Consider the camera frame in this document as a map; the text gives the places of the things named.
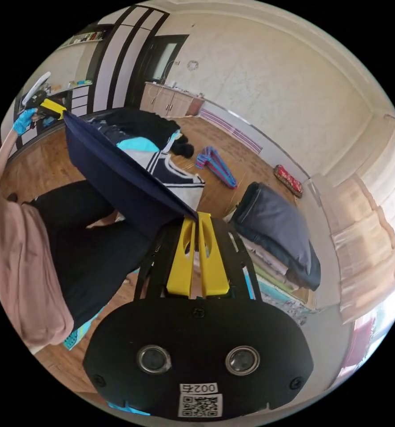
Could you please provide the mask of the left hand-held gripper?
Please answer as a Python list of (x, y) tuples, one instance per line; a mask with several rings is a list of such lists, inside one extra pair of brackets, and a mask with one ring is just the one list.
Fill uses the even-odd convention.
[(39, 119), (50, 117), (54, 120), (62, 120), (66, 111), (64, 105), (51, 100), (44, 90), (38, 90), (34, 94), (28, 94), (24, 98), (24, 108), (37, 108)]

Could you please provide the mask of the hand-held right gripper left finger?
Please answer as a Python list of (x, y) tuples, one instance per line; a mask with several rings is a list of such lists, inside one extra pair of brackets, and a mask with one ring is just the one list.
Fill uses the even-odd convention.
[(172, 262), (166, 290), (173, 296), (191, 296), (196, 245), (196, 223), (184, 219)]

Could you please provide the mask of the person's left hand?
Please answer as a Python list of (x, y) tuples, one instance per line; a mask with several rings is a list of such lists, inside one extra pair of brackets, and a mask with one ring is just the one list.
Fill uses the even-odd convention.
[(38, 119), (37, 108), (25, 109), (14, 122), (12, 129), (18, 136), (22, 136)]

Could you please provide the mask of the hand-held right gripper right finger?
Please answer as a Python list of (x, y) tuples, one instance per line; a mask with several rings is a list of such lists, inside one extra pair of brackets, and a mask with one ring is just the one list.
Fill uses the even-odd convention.
[(211, 215), (198, 213), (199, 265), (204, 298), (220, 298), (229, 293), (221, 251)]

